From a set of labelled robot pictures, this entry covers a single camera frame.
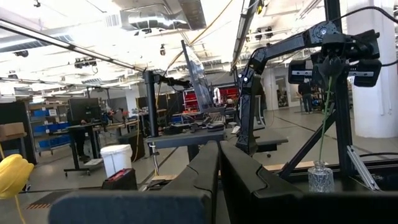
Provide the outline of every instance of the red object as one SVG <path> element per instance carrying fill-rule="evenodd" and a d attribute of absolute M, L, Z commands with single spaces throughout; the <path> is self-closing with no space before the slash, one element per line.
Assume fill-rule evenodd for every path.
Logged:
<path fill-rule="evenodd" d="M 113 174 L 108 181 L 116 181 L 118 179 L 120 179 L 122 176 L 124 176 L 130 169 L 123 169 L 120 170 L 119 172 Z"/>
<path fill-rule="evenodd" d="M 238 88 L 234 85 L 217 86 L 217 88 L 220 89 L 221 99 L 224 104 L 227 104 L 227 99 L 236 100 L 239 95 Z M 198 100 L 195 92 L 193 90 L 185 90 L 184 94 L 184 106 L 186 111 L 184 111 L 184 113 L 196 112 L 198 109 Z"/>

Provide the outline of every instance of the metal frame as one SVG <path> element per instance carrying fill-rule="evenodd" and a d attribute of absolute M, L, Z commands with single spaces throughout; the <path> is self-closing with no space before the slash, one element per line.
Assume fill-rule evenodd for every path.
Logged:
<path fill-rule="evenodd" d="M 325 14 L 327 20 L 340 17 L 340 1 L 324 0 Z M 336 20 L 335 25 L 341 31 L 341 21 Z M 339 164 L 328 165 L 333 173 L 342 178 L 355 178 L 357 172 L 360 174 L 365 186 L 371 190 L 379 190 L 371 173 L 386 174 L 398 171 L 398 159 L 385 161 L 362 162 L 353 148 L 351 120 L 349 113 L 348 81 L 341 75 L 336 81 L 335 103 L 331 105 L 331 115 L 327 118 L 326 130 L 336 121 L 336 137 L 338 142 Z M 297 164 L 307 155 L 311 148 L 318 142 L 322 135 L 320 126 L 312 137 L 303 145 L 292 160 L 282 168 L 279 176 L 291 182 L 303 181 L 308 178 L 307 169 L 294 169 Z"/>

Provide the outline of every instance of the wire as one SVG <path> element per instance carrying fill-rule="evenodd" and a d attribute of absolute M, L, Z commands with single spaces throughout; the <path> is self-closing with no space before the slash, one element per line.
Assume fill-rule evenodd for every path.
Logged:
<path fill-rule="evenodd" d="M 342 18 L 344 18 L 344 17 L 348 17 L 348 16 L 353 15 L 353 14 L 355 14 L 355 13 L 357 13 L 357 12 L 361 12 L 361 11 L 368 10 L 368 9 L 374 9 L 374 10 L 376 10 L 376 11 L 379 11 L 381 14 L 383 14 L 383 16 L 386 16 L 386 17 L 387 17 L 389 20 L 391 20 L 392 22 L 395 22 L 396 24 L 398 24 L 398 19 L 394 18 L 392 15 L 390 15 L 390 14 L 389 14 L 387 11 L 385 11 L 384 9 L 381 9 L 380 7 L 376 7 L 376 6 L 366 6 L 366 7 L 360 8 L 360 9 L 353 10 L 353 11 L 351 11 L 351 12 L 345 14 L 345 15 L 342 15 L 342 16 L 336 18 L 336 19 L 331 20 L 331 22 L 335 22 L 335 21 L 337 21 L 337 20 L 339 20 L 339 19 L 342 19 Z M 382 66 L 382 67 L 388 67 L 388 66 L 391 66 L 391 65 L 395 65 L 395 64 L 397 64 L 397 63 L 398 63 L 398 59 L 395 60 L 394 62 L 382 64 L 381 66 Z"/>
<path fill-rule="evenodd" d="M 138 143 L 139 143 L 139 102 L 138 99 L 136 98 L 136 105 L 137 105 L 137 109 L 138 109 L 138 114 L 137 114 L 137 143 L 136 143 L 136 155 L 134 156 L 134 159 L 132 160 L 132 162 L 135 162 L 138 156 Z"/>

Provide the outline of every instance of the white column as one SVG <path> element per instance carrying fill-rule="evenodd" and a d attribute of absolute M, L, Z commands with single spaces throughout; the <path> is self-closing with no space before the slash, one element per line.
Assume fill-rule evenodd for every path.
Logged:
<path fill-rule="evenodd" d="M 392 15 L 394 7 L 394 0 L 350 0 L 346 3 L 348 12 L 364 6 L 378 6 Z M 353 14 L 348 16 L 346 21 L 348 34 L 358 34 L 369 29 L 380 32 L 380 38 L 377 40 L 380 61 L 389 63 L 396 60 L 396 38 L 392 21 L 375 10 Z M 353 86 L 353 104 L 357 136 L 365 138 L 398 136 L 397 65 L 383 67 L 375 87 Z"/>
<path fill-rule="evenodd" d="M 267 110 L 278 110 L 278 97 L 276 93 L 275 75 L 272 72 L 273 68 L 264 69 L 262 75 L 264 76 L 264 90 L 266 93 Z"/>

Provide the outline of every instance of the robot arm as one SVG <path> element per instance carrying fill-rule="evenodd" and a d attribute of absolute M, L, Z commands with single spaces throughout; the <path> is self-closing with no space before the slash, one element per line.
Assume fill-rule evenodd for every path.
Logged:
<path fill-rule="evenodd" d="M 256 49 L 244 70 L 238 75 L 238 87 L 241 91 L 241 134 L 236 142 L 236 147 L 249 155 L 253 155 L 257 151 L 257 144 L 253 136 L 255 94 L 259 88 L 261 74 L 270 59 L 297 50 L 322 46 L 321 51 L 312 57 L 313 70 L 305 69 L 305 61 L 302 61 L 304 63 L 301 62 L 300 66 L 297 66 L 295 62 L 291 63 L 295 68 L 289 68 L 289 81 L 291 72 L 301 75 L 299 81 L 291 83 L 301 83 L 304 78 L 317 78 L 325 86 L 329 77 L 337 77 L 342 73 L 348 75 L 350 71 L 351 73 L 356 71 L 355 74 L 362 75 L 361 78 L 366 79 L 367 86 L 371 86 L 376 83 L 375 80 L 377 80 L 381 67 L 380 61 L 376 60 L 379 58 L 378 37 L 379 34 L 376 34 L 374 30 L 356 36 L 345 35 L 337 31 L 334 23 L 321 22 L 274 45 Z M 359 63 L 350 67 L 346 63 L 348 60 L 359 60 Z M 370 65 L 372 65 L 373 77 L 364 77 L 369 75 L 369 70 L 368 72 L 363 71 Z"/>

